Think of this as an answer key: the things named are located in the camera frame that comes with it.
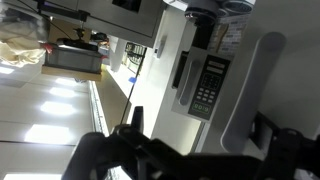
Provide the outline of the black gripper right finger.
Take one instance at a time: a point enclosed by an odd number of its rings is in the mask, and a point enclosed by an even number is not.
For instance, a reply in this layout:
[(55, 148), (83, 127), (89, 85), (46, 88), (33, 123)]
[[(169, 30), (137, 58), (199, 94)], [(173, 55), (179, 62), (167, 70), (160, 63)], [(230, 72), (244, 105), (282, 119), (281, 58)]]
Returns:
[(309, 139), (295, 129), (279, 128), (258, 112), (249, 139), (265, 154), (255, 180), (294, 180), (297, 170), (320, 176), (320, 136)]

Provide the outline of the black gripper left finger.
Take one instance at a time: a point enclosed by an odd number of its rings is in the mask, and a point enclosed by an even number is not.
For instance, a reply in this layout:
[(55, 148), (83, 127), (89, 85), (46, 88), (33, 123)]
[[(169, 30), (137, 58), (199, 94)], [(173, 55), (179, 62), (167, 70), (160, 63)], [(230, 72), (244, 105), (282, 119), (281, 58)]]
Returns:
[(158, 139), (143, 133), (144, 108), (134, 109), (132, 122), (115, 127), (109, 136), (85, 134), (79, 141), (61, 180), (106, 180), (120, 167), (132, 180), (184, 180), (185, 158)]

